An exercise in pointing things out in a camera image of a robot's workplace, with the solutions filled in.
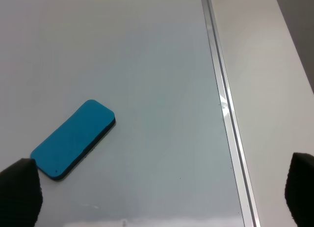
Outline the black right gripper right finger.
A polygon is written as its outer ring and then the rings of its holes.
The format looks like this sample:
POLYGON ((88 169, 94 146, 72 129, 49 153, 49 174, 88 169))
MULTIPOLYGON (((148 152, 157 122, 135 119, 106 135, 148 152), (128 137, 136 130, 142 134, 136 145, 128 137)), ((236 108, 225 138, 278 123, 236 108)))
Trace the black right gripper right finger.
POLYGON ((314 225, 314 157, 308 153, 292 155, 285 186, 285 199, 297 226, 314 225))

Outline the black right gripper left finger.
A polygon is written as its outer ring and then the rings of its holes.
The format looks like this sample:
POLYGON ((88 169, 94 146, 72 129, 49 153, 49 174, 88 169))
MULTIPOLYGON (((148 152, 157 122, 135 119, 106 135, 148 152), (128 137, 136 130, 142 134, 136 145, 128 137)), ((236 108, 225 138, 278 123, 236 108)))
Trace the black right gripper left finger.
POLYGON ((34 159, 22 158, 0 173, 0 225, 35 226, 42 207, 40 178, 34 159))

